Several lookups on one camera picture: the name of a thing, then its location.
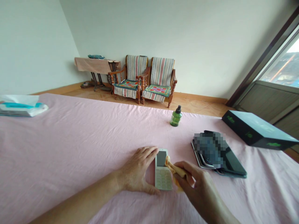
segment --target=hand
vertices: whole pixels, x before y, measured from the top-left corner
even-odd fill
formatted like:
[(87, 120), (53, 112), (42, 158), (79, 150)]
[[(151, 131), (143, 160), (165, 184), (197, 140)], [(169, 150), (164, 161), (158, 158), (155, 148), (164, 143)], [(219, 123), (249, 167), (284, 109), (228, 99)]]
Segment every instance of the hand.
[(158, 154), (156, 146), (137, 149), (117, 173), (117, 180), (122, 190), (140, 191), (148, 194), (160, 194), (160, 191), (145, 181), (145, 172)]
[(186, 179), (174, 175), (190, 202), (207, 223), (239, 223), (221, 199), (208, 172), (185, 161), (174, 165), (185, 169), (195, 178), (193, 188)]

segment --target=wet wipes package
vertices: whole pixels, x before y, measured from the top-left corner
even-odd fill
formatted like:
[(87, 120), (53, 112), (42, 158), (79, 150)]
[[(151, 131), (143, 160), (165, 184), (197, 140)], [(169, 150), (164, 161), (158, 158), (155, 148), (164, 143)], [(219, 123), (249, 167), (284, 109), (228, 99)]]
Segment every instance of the wet wipes package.
[(0, 95), (0, 115), (17, 117), (34, 117), (49, 109), (38, 103), (39, 96)]

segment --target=white wall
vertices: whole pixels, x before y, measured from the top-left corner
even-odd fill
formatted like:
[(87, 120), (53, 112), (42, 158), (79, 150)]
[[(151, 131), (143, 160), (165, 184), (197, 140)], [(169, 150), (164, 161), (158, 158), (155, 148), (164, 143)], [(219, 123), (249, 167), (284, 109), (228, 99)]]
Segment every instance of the white wall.
[(60, 0), (81, 57), (175, 59), (177, 92), (229, 98), (296, 0)]
[(0, 94), (31, 94), (89, 78), (59, 0), (2, 0)]

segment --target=blue object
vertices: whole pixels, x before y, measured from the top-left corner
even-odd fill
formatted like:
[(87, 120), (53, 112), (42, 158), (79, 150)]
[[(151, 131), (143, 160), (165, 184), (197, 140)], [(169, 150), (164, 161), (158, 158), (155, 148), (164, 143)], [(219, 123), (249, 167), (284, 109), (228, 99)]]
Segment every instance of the blue object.
[(37, 103), (35, 104), (35, 106), (30, 106), (27, 104), (18, 104), (18, 103), (3, 103), (3, 105), (5, 105), (8, 108), (34, 108), (34, 107), (39, 107), (41, 105), (41, 103)]
[(89, 58), (92, 58), (92, 59), (105, 59), (104, 56), (97, 55), (97, 54), (95, 54), (95, 55), (91, 55), (91, 54), (89, 54), (88, 57), (89, 57)]

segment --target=pink cloth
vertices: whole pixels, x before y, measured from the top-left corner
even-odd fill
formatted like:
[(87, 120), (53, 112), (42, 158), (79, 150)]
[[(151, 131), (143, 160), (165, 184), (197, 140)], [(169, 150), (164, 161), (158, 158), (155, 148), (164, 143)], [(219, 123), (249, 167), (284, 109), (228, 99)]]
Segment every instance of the pink cloth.
[[(172, 127), (169, 110), (54, 94), (42, 94), (40, 102), (49, 110), (36, 117), (0, 117), (1, 223), (28, 223), (121, 167), (141, 146), (157, 145), (172, 162), (196, 164), (190, 142), (204, 130), (225, 133), (248, 172), (234, 179), (210, 171), (241, 223), (298, 223), (299, 165), (281, 151), (245, 145), (220, 118), (183, 113)], [(154, 163), (146, 179), (154, 184)], [(90, 223), (204, 221), (174, 190), (161, 197), (123, 191)]]

